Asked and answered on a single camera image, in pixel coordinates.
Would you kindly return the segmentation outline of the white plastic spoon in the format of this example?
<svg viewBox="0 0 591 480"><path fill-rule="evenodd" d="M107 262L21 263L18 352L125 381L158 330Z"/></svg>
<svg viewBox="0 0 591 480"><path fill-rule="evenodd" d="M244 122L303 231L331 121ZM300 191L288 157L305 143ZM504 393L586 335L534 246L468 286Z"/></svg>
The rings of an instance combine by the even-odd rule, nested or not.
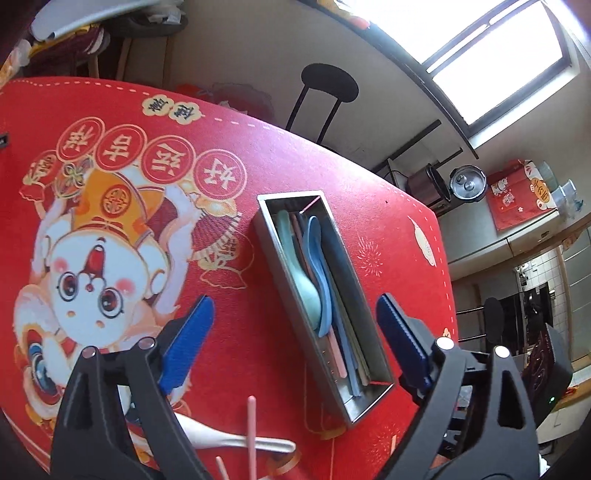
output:
<svg viewBox="0 0 591 480"><path fill-rule="evenodd" d="M179 413L176 413L175 416L195 450L249 447L249 439L246 436L213 429ZM293 441L259 436L256 436L254 440L254 447L259 451L278 454L291 454L297 449L297 445Z"/></svg>

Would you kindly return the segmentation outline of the cream white chopstick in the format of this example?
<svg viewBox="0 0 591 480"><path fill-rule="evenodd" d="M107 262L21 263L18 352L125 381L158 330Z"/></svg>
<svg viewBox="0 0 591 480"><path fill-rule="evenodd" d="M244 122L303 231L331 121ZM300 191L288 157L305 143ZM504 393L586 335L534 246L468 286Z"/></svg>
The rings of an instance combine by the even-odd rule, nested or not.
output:
<svg viewBox="0 0 591 480"><path fill-rule="evenodd" d="M335 293L335 302L338 304L339 310L341 311L342 323L345 326L346 334L349 338L349 344L352 346L353 349L353 358L355 358L355 364L356 368L358 369L361 383L363 387L367 387L370 385L370 374L367 361L365 359L365 356L363 356L363 350L361 348L359 339L356 337L355 329L353 329L353 324L351 322L351 319L349 319L349 314L346 310L344 301L342 301L342 296L339 293L339 289L335 286L332 287L332 289Z"/></svg>

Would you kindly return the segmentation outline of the blue chopstick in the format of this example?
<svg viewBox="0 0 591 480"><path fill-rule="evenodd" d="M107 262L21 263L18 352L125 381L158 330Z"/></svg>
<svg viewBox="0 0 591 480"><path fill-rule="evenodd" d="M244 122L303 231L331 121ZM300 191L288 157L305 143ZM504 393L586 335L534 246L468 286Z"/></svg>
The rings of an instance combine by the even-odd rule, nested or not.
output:
<svg viewBox="0 0 591 480"><path fill-rule="evenodd" d="M335 289L335 285L331 280L329 271L325 268L322 268L321 271L322 274L324 274L325 282L329 287L329 293L331 294L332 298L332 323L334 324L335 332L337 332L339 346L341 346L342 350L342 358L345 360L346 371L348 372L349 387L351 387L353 398L359 398L362 394L362 388L360 386L358 374L356 374L356 361L355 357L353 357L353 349L349 344L349 337L346 334L345 324L342 320L342 309L339 308L337 290Z"/></svg>

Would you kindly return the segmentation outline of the green plastic spoon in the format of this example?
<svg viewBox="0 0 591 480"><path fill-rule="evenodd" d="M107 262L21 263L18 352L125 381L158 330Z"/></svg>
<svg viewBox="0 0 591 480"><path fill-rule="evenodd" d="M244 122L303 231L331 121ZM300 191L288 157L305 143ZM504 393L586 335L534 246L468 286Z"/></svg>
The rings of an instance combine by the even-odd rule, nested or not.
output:
<svg viewBox="0 0 591 480"><path fill-rule="evenodd" d="M304 273L300 261L297 259L296 248L294 247L293 229L291 229L290 215L286 210L280 210L276 214L276 229L283 247L284 256L287 258L287 269L293 277L295 289L300 295L301 303L308 317L308 325L312 330L320 326L322 306L318 296L318 290L311 282L308 275Z"/></svg>

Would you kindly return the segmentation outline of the light blue plastic spoon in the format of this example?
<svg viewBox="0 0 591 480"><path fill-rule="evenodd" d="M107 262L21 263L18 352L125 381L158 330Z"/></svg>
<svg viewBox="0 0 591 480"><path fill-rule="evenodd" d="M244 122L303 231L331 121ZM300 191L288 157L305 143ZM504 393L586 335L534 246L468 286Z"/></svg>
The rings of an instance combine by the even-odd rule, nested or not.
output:
<svg viewBox="0 0 591 480"><path fill-rule="evenodd" d="M329 326L332 326L332 298L324 274L321 271L324 268L324 265L322 265L322 232L317 216L308 218L307 229L305 229L304 233L304 246L307 247L308 261L310 261L311 268L315 271L315 278L318 280L322 300L325 303L324 309L321 309L322 325L318 329L318 337L322 338L327 336Z"/></svg>

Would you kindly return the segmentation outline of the white refrigerator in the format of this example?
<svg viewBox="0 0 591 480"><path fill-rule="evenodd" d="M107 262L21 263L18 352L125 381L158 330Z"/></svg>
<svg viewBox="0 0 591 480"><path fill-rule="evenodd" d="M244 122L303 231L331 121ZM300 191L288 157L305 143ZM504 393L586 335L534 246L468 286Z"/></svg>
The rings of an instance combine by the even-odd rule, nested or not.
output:
<svg viewBox="0 0 591 480"><path fill-rule="evenodd" d="M499 232L488 203L468 203L439 218L451 278L459 280L543 251L590 224L590 160L565 160L550 165L557 179L571 180L583 201L573 219L545 213Z"/></svg>

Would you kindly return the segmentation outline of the red printed table mat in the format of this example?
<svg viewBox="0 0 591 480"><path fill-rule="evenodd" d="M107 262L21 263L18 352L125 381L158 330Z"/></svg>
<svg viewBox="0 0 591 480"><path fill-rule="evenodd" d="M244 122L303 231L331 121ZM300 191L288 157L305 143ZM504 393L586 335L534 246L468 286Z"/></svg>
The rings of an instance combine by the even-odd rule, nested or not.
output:
<svg viewBox="0 0 591 480"><path fill-rule="evenodd" d="M415 414L400 388L352 429L322 402L256 235L261 194L322 191L370 304L394 295L436 334L457 322L435 215L363 167L238 112L154 88L40 78L1 91L1 417L50 463L81 349L159 332L202 295L214 324L173 409L297 444L318 479L371 479Z"/></svg>

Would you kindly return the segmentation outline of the red cloth on refrigerator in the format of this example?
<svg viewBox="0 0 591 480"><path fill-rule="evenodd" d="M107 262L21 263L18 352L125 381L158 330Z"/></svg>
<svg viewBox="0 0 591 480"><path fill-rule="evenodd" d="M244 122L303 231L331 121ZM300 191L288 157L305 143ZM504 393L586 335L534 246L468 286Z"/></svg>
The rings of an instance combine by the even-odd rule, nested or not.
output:
<svg viewBox="0 0 591 480"><path fill-rule="evenodd" d="M491 174L486 199L498 232L556 209L547 183L531 160L510 161Z"/></svg>

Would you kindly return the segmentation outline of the silver rice cooker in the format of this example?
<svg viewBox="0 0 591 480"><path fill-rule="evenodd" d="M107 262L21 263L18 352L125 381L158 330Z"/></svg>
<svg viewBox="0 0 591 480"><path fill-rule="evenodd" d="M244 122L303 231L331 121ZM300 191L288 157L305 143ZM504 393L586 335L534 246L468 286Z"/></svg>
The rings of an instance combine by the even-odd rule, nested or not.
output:
<svg viewBox="0 0 591 480"><path fill-rule="evenodd" d="M428 164L408 178L406 191L424 205L435 207L442 202L479 202L487 186L486 174L475 165L454 169L446 180L434 165Z"/></svg>

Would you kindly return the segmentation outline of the stainless steel utensil tray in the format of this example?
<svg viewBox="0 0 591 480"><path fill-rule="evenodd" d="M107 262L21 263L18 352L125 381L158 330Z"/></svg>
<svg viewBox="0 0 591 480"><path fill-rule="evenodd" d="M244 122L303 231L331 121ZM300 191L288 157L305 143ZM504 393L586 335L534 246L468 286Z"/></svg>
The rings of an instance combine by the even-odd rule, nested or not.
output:
<svg viewBox="0 0 591 480"><path fill-rule="evenodd" d="M321 191L261 194L254 218L325 406L352 428L394 388L374 315Z"/></svg>

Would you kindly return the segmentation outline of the black round-back chair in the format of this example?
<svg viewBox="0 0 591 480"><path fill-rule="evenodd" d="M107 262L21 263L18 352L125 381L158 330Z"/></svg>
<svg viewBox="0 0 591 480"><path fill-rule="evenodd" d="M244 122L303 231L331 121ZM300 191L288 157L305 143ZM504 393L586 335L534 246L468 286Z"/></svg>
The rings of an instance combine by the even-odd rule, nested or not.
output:
<svg viewBox="0 0 591 480"><path fill-rule="evenodd" d="M293 109L290 111L290 116L288 116L286 130L290 131L294 127L294 122L308 93L312 93L314 100L319 98L331 99L331 110L329 110L328 116L325 117L317 140L315 140L318 145L322 145L325 141L325 135L327 135L329 127L331 127L332 121L334 121L335 115L342 104L351 104L358 99L360 94L359 84L346 70L327 63L311 63L305 66L301 71L301 83L303 87Z"/></svg>

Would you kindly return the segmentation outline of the window with dark frame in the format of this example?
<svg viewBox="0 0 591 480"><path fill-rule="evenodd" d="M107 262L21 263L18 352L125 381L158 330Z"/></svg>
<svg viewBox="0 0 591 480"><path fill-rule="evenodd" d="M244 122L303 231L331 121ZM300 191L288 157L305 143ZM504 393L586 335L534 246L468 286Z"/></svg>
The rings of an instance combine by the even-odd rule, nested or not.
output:
<svg viewBox="0 0 591 480"><path fill-rule="evenodd" d="M572 65L542 1L339 1L412 60L463 134L488 128Z"/></svg>

